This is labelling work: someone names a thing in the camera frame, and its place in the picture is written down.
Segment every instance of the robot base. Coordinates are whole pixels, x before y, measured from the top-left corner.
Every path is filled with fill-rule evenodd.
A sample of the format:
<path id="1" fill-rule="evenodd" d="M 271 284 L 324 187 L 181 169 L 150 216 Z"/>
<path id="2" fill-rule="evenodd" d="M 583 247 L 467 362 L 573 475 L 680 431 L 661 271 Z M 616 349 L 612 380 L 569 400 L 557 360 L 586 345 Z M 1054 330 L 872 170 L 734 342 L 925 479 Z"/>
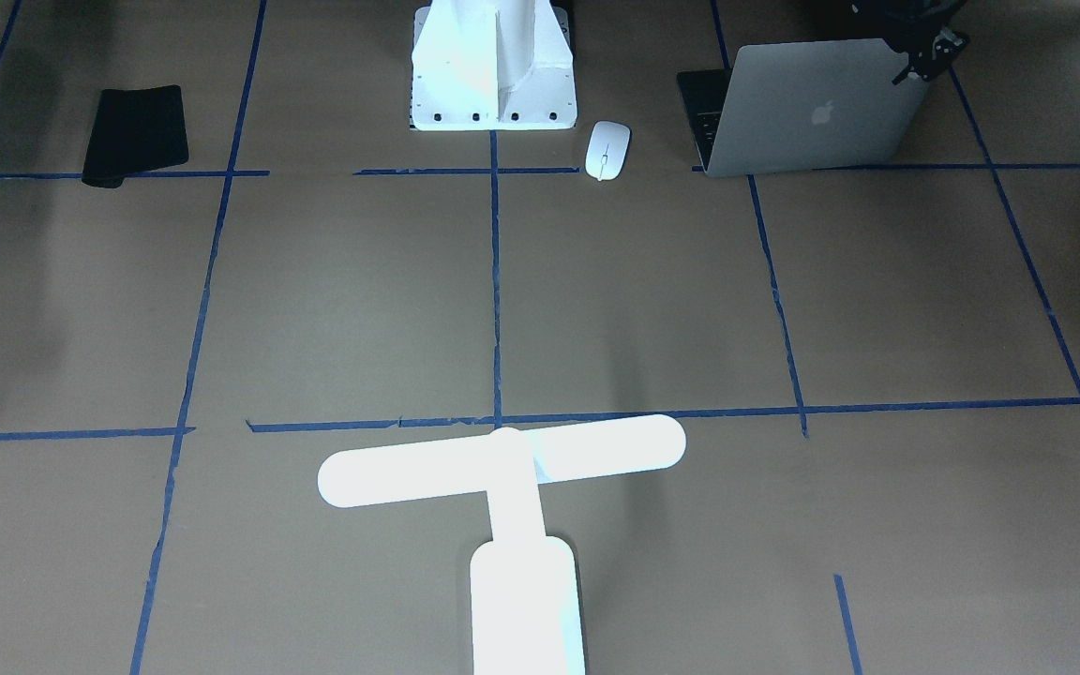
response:
<path id="1" fill-rule="evenodd" d="M 543 1 L 548 8 L 548 1 Z M 501 58 L 494 17 L 487 25 L 480 26 L 474 35 L 456 32 L 455 26 L 443 22 L 429 26 L 433 40 L 424 43 L 423 54 L 419 48 L 420 36 L 423 35 L 424 23 L 428 22 L 431 8 L 422 8 L 416 12 L 415 46 L 411 57 L 415 60 L 415 77 L 410 89 L 410 124 L 420 132 L 489 132 L 489 130 L 509 130 L 510 132 L 537 132 L 537 130 L 571 129 L 578 121 L 578 97 L 573 89 L 573 71 L 571 60 L 561 63 L 561 59 L 543 59 L 545 52 L 562 52 L 569 50 L 569 14 L 561 8 L 552 8 L 552 14 L 544 16 L 537 10 L 536 35 L 532 36 L 537 63 L 528 68 L 517 82 L 510 86 L 501 81 L 498 59 Z M 552 26 L 553 16 L 557 25 Z M 472 26 L 462 25 L 461 29 L 469 31 Z M 434 36 L 442 33 L 438 42 L 451 42 L 454 39 L 462 42 L 456 54 L 433 52 L 437 40 Z M 429 67 L 429 63 L 443 59 L 443 67 Z M 461 71 L 459 64 L 472 64 Z"/>

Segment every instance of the black mouse pad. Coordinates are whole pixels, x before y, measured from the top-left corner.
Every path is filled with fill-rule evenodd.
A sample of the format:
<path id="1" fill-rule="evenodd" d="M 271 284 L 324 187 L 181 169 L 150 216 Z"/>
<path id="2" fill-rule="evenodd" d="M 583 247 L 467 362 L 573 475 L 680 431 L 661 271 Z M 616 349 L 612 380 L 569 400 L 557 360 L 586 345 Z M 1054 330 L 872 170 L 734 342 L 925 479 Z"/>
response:
<path id="1" fill-rule="evenodd" d="M 180 86 L 103 90 L 82 165 L 82 183 L 119 188 L 133 173 L 188 161 Z"/>

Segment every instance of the laptop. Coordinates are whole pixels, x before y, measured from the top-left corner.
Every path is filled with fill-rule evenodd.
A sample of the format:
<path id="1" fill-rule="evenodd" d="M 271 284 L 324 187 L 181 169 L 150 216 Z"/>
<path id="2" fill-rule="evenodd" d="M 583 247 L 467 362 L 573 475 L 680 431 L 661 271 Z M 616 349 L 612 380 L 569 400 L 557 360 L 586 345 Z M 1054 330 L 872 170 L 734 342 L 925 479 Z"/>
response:
<path id="1" fill-rule="evenodd" d="M 928 83 L 881 39 L 747 44 L 732 69 L 678 73 L 712 178 L 873 165 L 897 150 Z"/>

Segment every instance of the laptop keyboard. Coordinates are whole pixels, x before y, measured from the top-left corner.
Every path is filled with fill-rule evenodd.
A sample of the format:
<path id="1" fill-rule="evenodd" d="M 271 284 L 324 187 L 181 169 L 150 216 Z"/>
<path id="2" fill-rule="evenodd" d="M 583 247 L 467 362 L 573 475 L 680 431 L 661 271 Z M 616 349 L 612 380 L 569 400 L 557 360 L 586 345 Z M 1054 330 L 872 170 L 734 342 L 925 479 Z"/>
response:
<path id="1" fill-rule="evenodd" d="M 707 146 L 715 145 L 715 133 L 719 131 L 720 112 L 700 112 L 694 116 L 694 123 L 699 125 L 699 133 L 707 141 Z"/>

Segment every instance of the brown floor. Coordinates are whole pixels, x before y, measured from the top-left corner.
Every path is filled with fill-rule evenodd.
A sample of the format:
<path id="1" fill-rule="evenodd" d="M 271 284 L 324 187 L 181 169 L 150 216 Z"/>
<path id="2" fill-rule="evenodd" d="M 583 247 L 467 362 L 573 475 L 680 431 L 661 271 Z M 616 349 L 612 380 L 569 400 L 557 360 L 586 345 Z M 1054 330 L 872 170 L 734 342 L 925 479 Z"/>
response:
<path id="1" fill-rule="evenodd" d="M 664 410 L 541 491 L 591 674 L 1080 675 L 1080 0 L 962 10 L 914 166 L 751 185 L 673 75 L 800 5 L 579 3 L 578 126 L 492 137 L 408 131 L 421 3 L 0 0 L 0 674 L 465 674 L 485 497 L 323 458 Z M 172 82 L 205 175 L 81 185 Z"/>

